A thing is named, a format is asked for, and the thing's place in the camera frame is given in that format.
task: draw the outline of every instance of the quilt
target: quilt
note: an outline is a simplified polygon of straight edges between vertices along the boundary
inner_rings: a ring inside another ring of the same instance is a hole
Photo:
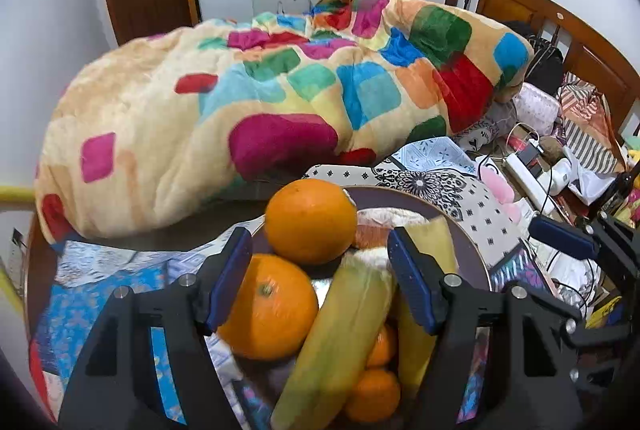
[[[321,0],[305,16],[209,20],[85,66],[34,189],[50,243],[164,227],[265,172],[373,165],[518,92],[528,42],[422,0]]]

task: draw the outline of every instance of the yellow pole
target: yellow pole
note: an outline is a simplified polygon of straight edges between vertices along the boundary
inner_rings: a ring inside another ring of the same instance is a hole
[[[35,195],[33,188],[25,186],[1,186],[0,203],[33,203]]]

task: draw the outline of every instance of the orange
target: orange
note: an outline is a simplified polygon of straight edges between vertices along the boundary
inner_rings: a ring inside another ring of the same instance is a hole
[[[400,403],[400,384],[388,370],[370,368],[363,372],[344,405],[352,421],[375,423],[393,415]]]
[[[300,179],[267,204],[264,230],[275,253],[298,264],[324,264],[353,242],[356,206],[338,185]]]
[[[386,365],[394,357],[396,350],[398,350],[396,332],[384,324],[367,358],[367,368]]]
[[[216,333],[234,354],[277,360],[300,349],[317,314],[318,297],[306,273],[276,255],[256,253]]]

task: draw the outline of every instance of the plate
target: plate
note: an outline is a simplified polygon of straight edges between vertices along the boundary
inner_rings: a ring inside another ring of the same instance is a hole
[[[419,213],[426,219],[444,216],[449,224],[449,232],[453,240],[453,247],[456,251],[460,276],[470,285],[478,289],[490,290],[489,274],[484,267],[484,262],[473,241],[466,235],[465,231],[446,213],[439,208],[427,203],[411,194],[377,186],[346,186],[344,189],[355,201],[358,210],[365,208],[393,207],[411,210]],[[267,242],[263,227],[254,233],[255,253],[274,253]],[[340,259],[335,259],[323,266],[302,266],[311,279],[324,279],[331,277]]]

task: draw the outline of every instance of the blue gripper pad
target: blue gripper pad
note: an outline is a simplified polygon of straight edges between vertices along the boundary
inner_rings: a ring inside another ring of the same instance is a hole
[[[590,235],[542,215],[531,220],[529,235],[579,261],[593,260],[598,253],[598,246]]]
[[[438,334],[448,311],[440,286],[442,268],[431,255],[418,251],[404,228],[389,234],[386,250],[414,320],[429,334]]]
[[[226,259],[220,276],[210,294],[210,311],[207,317],[207,326],[212,331],[221,326],[229,316],[238,288],[251,261],[252,253],[251,233],[247,229],[236,228],[231,233],[231,237],[229,237],[220,254],[211,255],[207,258],[207,260],[220,259],[220,261]]]

